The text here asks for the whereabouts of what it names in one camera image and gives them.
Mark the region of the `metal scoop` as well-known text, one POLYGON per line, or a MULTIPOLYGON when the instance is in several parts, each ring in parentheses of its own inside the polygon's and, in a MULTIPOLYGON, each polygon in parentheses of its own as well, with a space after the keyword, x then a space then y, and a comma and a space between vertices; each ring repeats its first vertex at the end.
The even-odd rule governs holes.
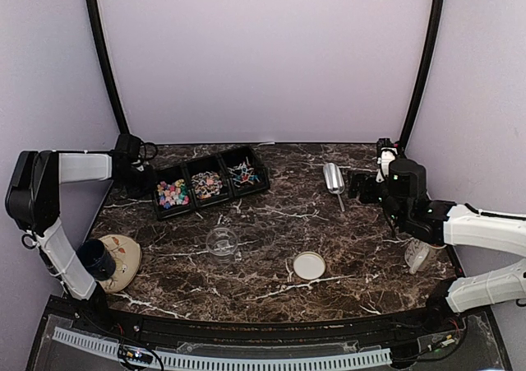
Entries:
POLYGON ((340 210, 345 212, 345 206, 342 198, 345 184, 339 166, 334 163, 327 163, 323 167, 323 174, 327 190, 338 198, 340 210))

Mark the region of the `black three-compartment candy tray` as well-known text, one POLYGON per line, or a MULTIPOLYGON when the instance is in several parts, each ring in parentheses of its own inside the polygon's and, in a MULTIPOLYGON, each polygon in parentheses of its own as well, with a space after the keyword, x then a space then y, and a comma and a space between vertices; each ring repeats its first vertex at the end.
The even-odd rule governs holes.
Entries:
POLYGON ((251 146, 195 158, 155 173, 152 202, 158 220, 270 189, 269 171, 251 146))

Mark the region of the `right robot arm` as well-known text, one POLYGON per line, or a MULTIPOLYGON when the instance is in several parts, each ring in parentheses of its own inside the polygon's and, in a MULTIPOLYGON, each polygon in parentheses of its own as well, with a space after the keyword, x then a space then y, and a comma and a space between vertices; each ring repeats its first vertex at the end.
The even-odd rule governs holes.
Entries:
POLYGON ((434 247, 472 246, 511 253, 520 260, 477 276, 441 281, 419 316, 425 332, 436 333, 452 316, 472 308, 515 301, 525 304, 525 217, 484 211, 468 203, 433 200, 427 171, 414 160, 379 162, 376 173, 348 173, 351 198, 375 203, 390 226, 434 247))

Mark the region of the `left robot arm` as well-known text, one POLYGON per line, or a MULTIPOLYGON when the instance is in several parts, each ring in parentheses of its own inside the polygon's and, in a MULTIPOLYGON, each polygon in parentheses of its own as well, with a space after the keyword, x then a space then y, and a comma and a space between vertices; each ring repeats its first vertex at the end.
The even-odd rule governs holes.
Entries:
POLYGON ((72 247, 60 219, 60 187, 112 180, 129 196, 143 197, 155 184, 148 147, 139 137, 121 134, 111 151, 23 151, 7 190, 6 211, 23 233, 23 246, 38 250, 49 274, 99 335, 116 327, 101 284, 114 275, 117 264, 99 239, 72 247))

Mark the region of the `pile of star candies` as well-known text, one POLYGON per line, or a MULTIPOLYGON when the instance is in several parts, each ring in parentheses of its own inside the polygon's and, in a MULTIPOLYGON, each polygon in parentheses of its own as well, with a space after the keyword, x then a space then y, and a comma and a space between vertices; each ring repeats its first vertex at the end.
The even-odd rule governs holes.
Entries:
POLYGON ((177 179, 171 183, 159 182, 156 188, 156 197, 158 205, 165 210, 176 206, 186 206, 190 203, 190 196, 184 179, 177 179))

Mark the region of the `pile of small stick candies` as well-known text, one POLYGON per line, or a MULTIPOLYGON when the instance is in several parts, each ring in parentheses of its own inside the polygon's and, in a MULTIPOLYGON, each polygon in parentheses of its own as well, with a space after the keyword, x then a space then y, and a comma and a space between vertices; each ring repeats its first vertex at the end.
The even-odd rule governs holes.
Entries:
POLYGON ((256 169, 246 161, 228 167, 227 170, 235 188, 254 186, 261 182, 261 177, 256 169))

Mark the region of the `cream floral plate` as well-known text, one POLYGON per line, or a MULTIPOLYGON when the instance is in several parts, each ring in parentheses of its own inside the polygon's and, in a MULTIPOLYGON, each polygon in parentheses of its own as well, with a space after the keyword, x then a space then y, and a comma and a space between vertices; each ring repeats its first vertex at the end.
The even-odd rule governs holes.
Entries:
POLYGON ((98 238, 106 246, 116 262, 116 271, 107 281, 97 281, 106 294, 125 290, 135 278, 141 266, 141 246, 132 238, 120 234, 108 234, 98 238))

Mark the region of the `pile of swirl lollipops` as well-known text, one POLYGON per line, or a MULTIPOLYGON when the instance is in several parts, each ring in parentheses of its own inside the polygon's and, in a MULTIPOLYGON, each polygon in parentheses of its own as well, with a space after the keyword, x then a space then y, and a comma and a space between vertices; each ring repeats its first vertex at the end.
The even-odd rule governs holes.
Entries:
POLYGON ((191 184, 196 198, 199 200, 218 196, 223 187, 221 177, 214 171, 205 171, 192 175, 191 184))

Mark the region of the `dark blue mug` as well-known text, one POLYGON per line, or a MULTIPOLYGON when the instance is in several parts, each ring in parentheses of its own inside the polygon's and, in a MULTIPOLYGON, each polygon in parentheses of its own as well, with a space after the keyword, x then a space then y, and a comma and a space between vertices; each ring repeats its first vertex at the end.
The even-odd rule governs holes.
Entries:
POLYGON ((84 242, 76 252, 82 266, 96 281, 109 280, 116 271, 116 262, 99 239, 84 242))

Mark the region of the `white mug yellow inside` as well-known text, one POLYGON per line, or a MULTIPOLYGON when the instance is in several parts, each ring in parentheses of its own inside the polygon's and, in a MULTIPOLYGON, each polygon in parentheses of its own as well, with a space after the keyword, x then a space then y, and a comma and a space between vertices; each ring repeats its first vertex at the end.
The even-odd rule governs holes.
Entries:
POLYGON ((418 239, 411 239, 404 253, 404 260, 411 275, 425 271, 437 259, 443 246, 425 243, 418 239))

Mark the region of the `white jar lid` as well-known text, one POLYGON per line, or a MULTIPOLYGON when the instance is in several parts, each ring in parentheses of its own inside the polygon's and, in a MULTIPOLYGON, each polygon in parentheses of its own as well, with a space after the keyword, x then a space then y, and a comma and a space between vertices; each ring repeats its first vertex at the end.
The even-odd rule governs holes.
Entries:
POLYGON ((300 253, 293 260, 293 270, 295 274, 306 281, 313 281, 322 277, 325 269, 325 260, 319 253, 300 253))

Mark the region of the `black front rail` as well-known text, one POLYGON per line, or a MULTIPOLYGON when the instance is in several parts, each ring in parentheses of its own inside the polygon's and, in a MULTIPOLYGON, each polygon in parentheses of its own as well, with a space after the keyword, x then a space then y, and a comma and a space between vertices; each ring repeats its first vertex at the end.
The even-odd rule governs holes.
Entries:
POLYGON ((142 306, 138 313, 110 308, 117 323, 110 334, 145 345, 174 346, 182 341, 215 345, 310 345, 355 340, 362 345, 408 345, 420 336, 466 327, 458 318, 431 318, 425 308, 375 317, 317 322, 210 322, 179 318, 164 309, 142 306))

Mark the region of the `left black frame post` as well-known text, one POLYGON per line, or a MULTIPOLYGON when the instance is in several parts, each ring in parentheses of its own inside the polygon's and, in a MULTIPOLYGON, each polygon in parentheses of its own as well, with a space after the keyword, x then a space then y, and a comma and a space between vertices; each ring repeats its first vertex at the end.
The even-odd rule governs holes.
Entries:
POLYGON ((91 33, 95 44, 95 51, 99 60, 99 68, 104 80, 104 85, 113 112, 113 117, 117 124, 119 133, 130 134, 130 129, 125 118, 120 96, 118 94, 118 88, 113 75, 108 48, 104 38, 104 30, 98 0, 85 0, 85 4, 90 21, 91 33))

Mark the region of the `black frame post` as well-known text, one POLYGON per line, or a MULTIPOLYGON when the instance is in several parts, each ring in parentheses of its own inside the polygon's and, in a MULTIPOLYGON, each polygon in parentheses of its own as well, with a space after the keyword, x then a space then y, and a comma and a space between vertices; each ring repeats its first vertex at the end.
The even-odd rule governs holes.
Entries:
POLYGON ((408 110, 405 116, 404 125, 402 126, 399 136, 399 147, 403 151, 407 149, 422 103, 422 98, 436 47, 436 40, 440 28, 444 1, 445 0, 431 0, 431 9, 427 24, 427 32, 422 48, 422 56, 418 66, 418 72, 415 79, 413 93, 409 101, 408 110))
POLYGON ((118 88, 113 75, 108 48, 104 38, 104 30, 98 0, 85 0, 85 4, 90 21, 91 33, 95 44, 95 51, 99 60, 99 68, 104 80, 104 85, 113 112, 113 117, 117 124, 119 133, 130 134, 130 129, 125 118, 120 96, 118 94, 118 88))

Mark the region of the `right black frame post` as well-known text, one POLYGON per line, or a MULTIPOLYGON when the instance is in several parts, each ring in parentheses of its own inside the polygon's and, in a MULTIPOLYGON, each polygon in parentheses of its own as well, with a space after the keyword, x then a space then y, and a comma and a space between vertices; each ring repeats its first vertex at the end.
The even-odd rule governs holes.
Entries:
POLYGON ((444 1, 445 0, 431 0, 431 9, 427 24, 427 32, 422 48, 422 56, 418 66, 418 72, 415 79, 413 93, 409 101, 408 110, 405 116, 404 125, 402 126, 399 136, 399 147, 403 151, 407 149, 422 103, 422 98, 436 47, 436 40, 440 28, 444 1))

